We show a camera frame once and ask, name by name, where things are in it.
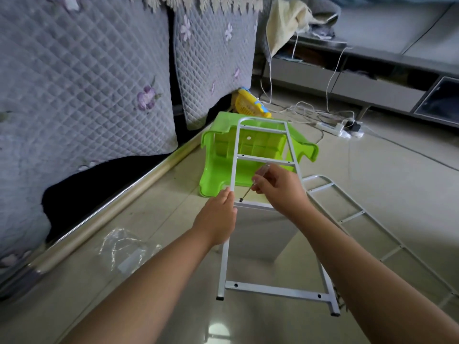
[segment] gray drawer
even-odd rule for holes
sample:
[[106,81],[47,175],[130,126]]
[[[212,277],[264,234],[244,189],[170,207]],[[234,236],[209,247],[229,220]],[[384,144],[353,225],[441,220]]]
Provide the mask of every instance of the gray drawer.
[[351,72],[341,72],[331,92],[371,105],[403,112],[410,112],[425,93],[422,90],[372,80]]
[[[320,66],[313,66],[304,63],[295,63],[283,59],[273,58],[271,63],[271,78],[297,86],[304,86],[325,92],[328,81],[333,75],[333,71],[324,69]],[[264,69],[264,77],[269,77],[269,66]],[[328,92],[338,77],[338,73],[333,76],[328,87]]]

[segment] metal crossbar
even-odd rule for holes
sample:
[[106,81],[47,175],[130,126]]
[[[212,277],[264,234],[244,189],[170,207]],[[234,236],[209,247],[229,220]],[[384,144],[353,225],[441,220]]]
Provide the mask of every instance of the metal crossbar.
[[[282,125],[284,127],[284,130],[254,127],[254,126],[247,126],[247,125],[242,124],[244,121],[248,121],[248,120],[270,122],[273,124]],[[282,161],[282,160],[276,160],[272,158],[255,157],[255,156],[238,154],[239,134],[240,134],[241,129],[269,132],[269,133],[275,133],[275,134],[284,134],[287,137],[287,144],[290,150],[292,161]],[[231,170],[230,187],[232,191],[234,191],[234,188],[235,188],[236,166],[237,166],[238,159],[262,162],[262,163],[274,163],[274,164],[279,164],[282,166],[294,167],[295,172],[298,174],[298,176],[301,179],[300,166],[296,159],[295,151],[293,149],[293,142],[290,137],[287,122],[285,121],[278,121],[278,120],[257,118],[257,117],[244,117],[239,120],[237,124],[237,129],[236,129],[235,148],[234,148],[234,155],[233,155],[233,167]],[[275,211],[275,209],[269,204],[248,202],[248,201],[245,201],[242,203],[235,201],[235,207],[245,207],[245,208]],[[300,300],[323,302],[329,306],[330,314],[332,316],[340,316],[340,308],[338,306],[338,301],[336,300],[336,295],[333,289],[333,284],[327,272],[325,271],[324,267],[320,263],[319,263],[320,272],[322,275],[325,289],[327,290],[328,293],[311,292],[311,291],[297,290],[297,289],[287,289],[287,288],[281,288],[281,287],[272,287],[272,286],[267,286],[267,285],[252,284],[252,283],[240,283],[238,281],[228,281],[226,280],[226,270],[227,270],[227,265],[228,265],[228,250],[229,250],[229,239],[223,244],[223,249],[222,249],[222,262],[220,266],[220,278],[219,278],[219,289],[217,293],[217,300],[219,301],[224,300],[225,289],[234,290],[234,291],[242,291],[242,292],[253,292],[253,293],[258,293],[258,294],[263,294],[263,295],[273,295],[273,296],[295,298],[295,299],[300,299]]]
[[[457,291],[446,281],[444,280],[437,272],[435,272],[428,264],[426,264],[416,253],[414,253],[410,248],[408,248],[398,237],[396,237],[391,231],[389,231],[386,227],[382,225],[381,222],[379,222],[374,216],[372,216],[367,210],[365,210],[362,206],[360,206],[350,195],[348,195],[341,187],[339,187],[336,183],[334,183],[330,178],[323,176],[323,175],[312,175],[312,176],[307,176],[302,179],[303,184],[307,181],[310,181],[312,179],[316,178],[321,178],[328,183],[310,190],[307,190],[306,193],[309,196],[309,198],[319,207],[323,210],[323,212],[338,226],[341,228],[342,231],[344,231],[347,235],[351,236],[349,232],[346,230],[345,227],[343,227],[342,224],[349,222],[350,220],[353,220],[361,215],[366,215],[370,220],[372,220],[378,228],[383,231],[385,234],[387,234],[389,237],[394,240],[398,246],[394,248],[392,251],[389,251],[387,254],[382,256],[379,260],[381,262],[384,262],[388,258],[392,257],[393,255],[397,254],[399,251],[406,251],[408,252],[415,260],[417,260],[425,269],[427,269],[428,272],[430,272],[434,278],[436,278],[440,283],[442,283],[448,290],[449,292],[443,297],[443,299],[437,304],[438,307],[442,308],[444,307],[450,300],[452,300],[455,297],[459,297],[459,294]],[[319,203],[313,196],[314,193],[319,192],[321,190],[324,190],[326,188],[334,187],[336,190],[349,202],[351,202],[355,207],[357,208],[358,212],[350,215],[349,217],[342,219],[342,220],[337,220],[335,219],[330,212],[323,207],[321,203]]]

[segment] person's right hand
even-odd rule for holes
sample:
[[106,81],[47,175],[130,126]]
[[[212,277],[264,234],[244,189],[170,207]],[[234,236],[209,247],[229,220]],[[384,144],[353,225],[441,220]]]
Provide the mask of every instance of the person's right hand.
[[269,166],[264,177],[255,175],[252,181],[252,190],[263,193],[273,208],[290,220],[304,212],[305,208],[313,207],[298,175],[276,164]]

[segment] screwdriver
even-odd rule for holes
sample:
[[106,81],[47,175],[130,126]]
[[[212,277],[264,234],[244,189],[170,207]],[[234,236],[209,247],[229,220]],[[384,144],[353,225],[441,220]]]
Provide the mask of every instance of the screwdriver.
[[[265,164],[263,165],[260,169],[258,169],[255,174],[256,175],[260,175],[260,176],[265,176],[266,173],[268,172],[269,170],[269,164]],[[244,198],[246,197],[246,195],[249,193],[249,191],[251,190],[252,186],[249,187],[249,189],[247,190],[246,194],[244,194],[243,197],[240,197],[239,198],[239,202],[242,203],[242,201],[244,200]]]

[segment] green plastic stool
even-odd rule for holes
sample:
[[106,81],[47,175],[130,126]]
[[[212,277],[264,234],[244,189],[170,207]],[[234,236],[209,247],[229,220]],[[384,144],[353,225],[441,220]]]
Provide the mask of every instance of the green plastic stool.
[[[230,184],[236,128],[242,118],[247,118],[247,116],[238,113],[219,112],[210,129],[202,135],[201,147],[206,147],[206,165],[199,181],[199,187],[200,193],[204,197],[214,197],[225,185]],[[243,123],[246,126],[284,130],[283,125],[269,121],[247,120]],[[308,142],[291,125],[288,125],[288,131],[292,138],[297,161],[300,162],[301,157],[306,156],[314,162],[318,155],[318,146]],[[284,134],[241,129],[238,153],[282,160],[286,141],[287,137]],[[285,160],[292,160],[290,152],[287,152]],[[251,186],[251,178],[262,164],[256,161],[238,160],[236,186]]]

